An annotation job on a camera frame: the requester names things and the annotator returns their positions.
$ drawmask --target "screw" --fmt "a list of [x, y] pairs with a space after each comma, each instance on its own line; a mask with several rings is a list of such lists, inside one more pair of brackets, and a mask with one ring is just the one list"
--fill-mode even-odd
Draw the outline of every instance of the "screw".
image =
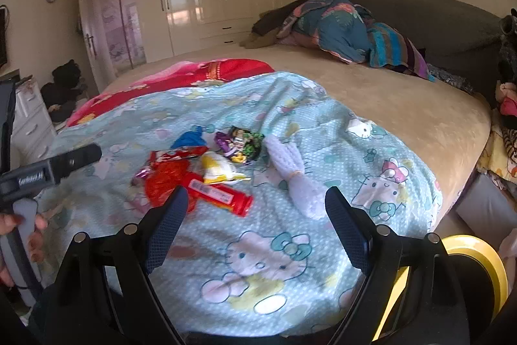
[[387, 236], [390, 232], [391, 230], [387, 225], [377, 226], [377, 233], [381, 234], [381, 236]]
[[86, 233], [77, 233], [73, 237], [73, 241], [76, 243], [81, 243], [86, 239]]
[[438, 236], [438, 234], [430, 233], [427, 236], [427, 240], [429, 240], [433, 244], [437, 244], [440, 241], [440, 237]]
[[124, 227], [124, 234], [127, 234], [128, 236], [136, 233], [138, 231], [138, 225], [136, 224], [128, 224]]

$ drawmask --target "finger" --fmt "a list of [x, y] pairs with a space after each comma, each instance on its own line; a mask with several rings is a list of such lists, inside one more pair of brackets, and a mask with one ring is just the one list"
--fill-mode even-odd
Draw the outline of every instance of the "finger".
[[28, 237], [27, 246], [29, 252], [41, 249], [43, 247], [43, 235], [39, 231], [34, 231], [34, 233], [30, 234], [30, 236]]
[[38, 230], [44, 230], [47, 228], [48, 223], [47, 220], [45, 220], [45, 218], [43, 218], [43, 216], [38, 213], [36, 215], [35, 225]]
[[0, 282], [4, 283], [9, 287], [13, 287], [15, 285], [7, 268], [4, 268], [0, 271]]
[[30, 261], [36, 263], [42, 263], [43, 259], [45, 259], [45, 254], [42, 250], [34, 250], [30, 252]]
[[23, 217], [19, 215], [11, 215], [0, 213], [0, 235], [10, 233], [18, 224], [23, 222]]

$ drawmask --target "drawer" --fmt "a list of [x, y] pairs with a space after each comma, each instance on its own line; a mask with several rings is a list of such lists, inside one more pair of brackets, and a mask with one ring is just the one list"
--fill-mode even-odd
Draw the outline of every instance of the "drawer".
[[219, 21], [218, 23], [200, 24], [198, 27], [199, 38], [223, 36], [242, 32], [251, 32], [254, 21], [249, 18], [231, 19]]
[[43, 105], [43, 98], [36, 81], [27, 82], [16, 91], [16, 105], [20, 106], [25, 117], [30, 117], [38, 107]]
[[54, 129], [48, 128], [46, 133], [43, 134], [43, 139], [39, 141], [38, 146], [25, 156], [25, 164], [32, 164], [48, 158], [48, 153], [50, 152], [55, 137]]
[[224, 44], [236, 44], [244, 40], [248, 34], [249, 32], [202, 38], [200, 40], [201, 49], [208, 49], [209, 47], [221, 46]]
[[16, 131], [11, 137], [12, 144], [24, 154], [34, 149], [40, 140], [46, 135], [52, 121], [48, 117], [47, 111], [41, 107], [27, 123]]

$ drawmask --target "television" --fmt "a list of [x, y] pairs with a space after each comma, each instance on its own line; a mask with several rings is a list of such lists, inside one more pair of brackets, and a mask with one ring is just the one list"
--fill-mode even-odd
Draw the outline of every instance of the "television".
[[5, 40], [6, 10], [0, 7], [0, 68], [7, 63], [7, 45]]

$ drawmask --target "beige mattress cover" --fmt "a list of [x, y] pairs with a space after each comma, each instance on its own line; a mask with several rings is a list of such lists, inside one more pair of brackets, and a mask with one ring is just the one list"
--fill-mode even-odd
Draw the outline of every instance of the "beige mattress cover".
[[105, 92], [128, 87], [182, 60], [250, 58], [321, 84], [358, 116], [373, 120], [412, 149], [438, 179], [444, 196], [438, 221], [462, 191], [490, 132], [490, 110], [444, 82], [429, 82], [367, 65], [345, 64], [319, 50], [290, 46], [244, 49], [220, 46], [149, 63], [131, 70]]

